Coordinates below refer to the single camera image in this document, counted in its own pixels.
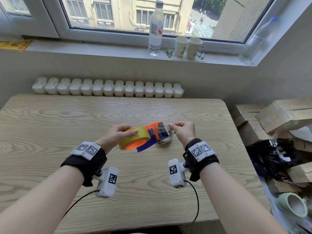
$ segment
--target street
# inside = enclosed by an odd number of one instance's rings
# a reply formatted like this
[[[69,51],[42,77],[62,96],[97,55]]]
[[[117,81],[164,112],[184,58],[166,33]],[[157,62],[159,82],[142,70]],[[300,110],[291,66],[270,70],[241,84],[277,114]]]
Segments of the street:
[[[217,20],[210,19],[207,15],[203,13],[199,13],[197,10],[192,9],[191,10],[191,16],[190,18],[197,20],[200,22],[200,18],[204,19],[203,25],[210,26],[210,27],[216,27],[216,24],[218,23]]]

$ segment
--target finger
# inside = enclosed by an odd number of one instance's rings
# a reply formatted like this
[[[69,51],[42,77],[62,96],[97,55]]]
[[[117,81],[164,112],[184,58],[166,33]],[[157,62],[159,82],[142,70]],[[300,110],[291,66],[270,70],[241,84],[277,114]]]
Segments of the finger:
[[[179,128],[179,126],[177,126],[176,124],[172,124],[172,123],[169,123],[168,126],[169,126],[170,130],[174,130],[174,131]]]
[[[120,132],[120,137],[126,138],[126,137],[132,137],[135,136],[138,133],[138,129],[136,130],[129,130],[129,131],[125,131],[125,132]]]
[[[184,126],[185,121],[178,121],[178,122],[174,122],[173,124],[182,127],[182,126]]]
[[[130,128],[132,128],[132,126],[130,124],[120,124],[120,125],[116,125],[117,126],[117,129],[118,129],[118,132],[121,131],[126,131],[126,130],[129,130]]]

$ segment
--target wooden table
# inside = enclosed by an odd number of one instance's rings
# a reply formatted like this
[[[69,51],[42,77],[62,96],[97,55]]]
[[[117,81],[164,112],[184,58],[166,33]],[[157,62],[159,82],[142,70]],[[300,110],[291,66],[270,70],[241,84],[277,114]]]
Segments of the wooden table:
[[[263,205],[269,206],[232,118],[219,99],[118,98],[20,94],[0,112],[0,211],[56,171],[68,153],[83,141],[94,141],[112,124],[193,121],[197,137],[216,151],[220,164]],[[190,185],[170,186],[167,163],[182,157],[174,136],[169,145],[137,153],[108,154],[105,166],[120,174],[110,199],[89,195],[66,215],[56,233],[86,233],[191,222],[197,200]],[[81,187],[75,200],[96,188]],[[218,216],[201,181],[197,221]]]

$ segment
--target water bottle label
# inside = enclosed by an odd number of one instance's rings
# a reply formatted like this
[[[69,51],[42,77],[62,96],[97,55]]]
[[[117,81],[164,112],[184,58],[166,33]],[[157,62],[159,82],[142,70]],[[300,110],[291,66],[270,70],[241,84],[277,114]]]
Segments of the water bottle label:
[[[161,36],[162,35],[162,29],[163,29],[163,23],[161,21],[158,21],[157,25],[154,23],[151,23],[151,25],[150,25],[150,30],[151,30],[151,33],[153,35]]]

